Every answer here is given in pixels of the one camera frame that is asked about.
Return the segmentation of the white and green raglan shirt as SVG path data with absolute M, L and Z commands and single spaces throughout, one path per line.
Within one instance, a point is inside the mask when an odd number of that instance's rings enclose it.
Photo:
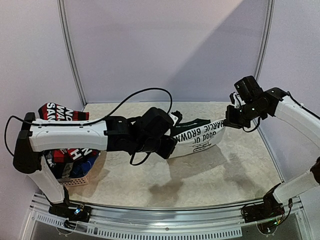
M 177 140 L 172 158 L 183 157 L 207 150 L 221 142 L 226 127 L 222 119 L 195 119 L 179 123 L 170 132 Z

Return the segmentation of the red black plaid garment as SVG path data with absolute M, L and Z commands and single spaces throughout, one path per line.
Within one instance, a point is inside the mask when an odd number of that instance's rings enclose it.
M 90 118 L 88 112 L 75 111 L 54 102 L 45 103 L 38 109 L 38 114 L 41 119 L 48 121 L 85 121 Z M 99 150 L 90 148 L 62 148 L 50 152 L 55 163 L 73 163 L 100 154 Z

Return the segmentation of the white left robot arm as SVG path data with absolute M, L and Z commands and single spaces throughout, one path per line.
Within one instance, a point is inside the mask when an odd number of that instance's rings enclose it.
M 168 159 L 178 142 L 167 135 L 174 125 L 169 114 L 159 109 L 132 119 L 105 116 L 86 121 L 49 121 L 36 118 L 29 112 L 16 139 L 13 166 L 34 181 L 63 217 L 70 217 L 75 211 L 74 205 L 68 201 L 67 190 L 48 168 L 44 151 L 123 151 L 131 157 L 137 153 L 155 153 Z

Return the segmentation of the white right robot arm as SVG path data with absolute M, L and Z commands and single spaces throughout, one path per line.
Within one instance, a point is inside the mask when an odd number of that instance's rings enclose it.
M 231 104 L 225 112 L 224 126 L 245 129 L 251 121 L 275 117 L 298 130 L 316 146 L 320 145 L 320 119 L 293 99 L 289 92 L 274 87 L 266 91 L 233 92 Z M 278 210 L 278 205 L 320 185 L 320 162 L 317 160 L 307 172 L 269 190 L 263 197 L 264 203 L 258 213 L 269 218 Z

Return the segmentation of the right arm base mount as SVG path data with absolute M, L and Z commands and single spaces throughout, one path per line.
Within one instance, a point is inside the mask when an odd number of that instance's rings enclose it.
M 285 209 L 282 203 L 278 202 L 275 197 L 273 196 L 273 193 L 275 189 L 280 185 L 277 184 L 273 188 L 271 188 L 264 196 L 263 196 L 263 202 L 260 204 L 255 203 L 249 203 L 245 204 L 241 210 L 240 213 L 242 215 L 242 218 L 244 219 L 245 223 L 265 220 L 269 218 L 275 218 L 278 215 L 281 215 L 280 220 L 277 220 L 274 225 L 278 226 L 281 223 L 283 223 L 288 216 L 291 213 L 293 201 L 290 198 L 289 203 L 289 212 L 285 216 Z

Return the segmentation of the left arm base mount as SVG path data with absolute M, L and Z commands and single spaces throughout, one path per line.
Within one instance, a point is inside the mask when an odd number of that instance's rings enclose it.
M 51 215 L 68 219 L 71 222 L 88 223 L 92 214 L 92 210 L 92 207 L 83 203 L 51 203 L 48 212 Z

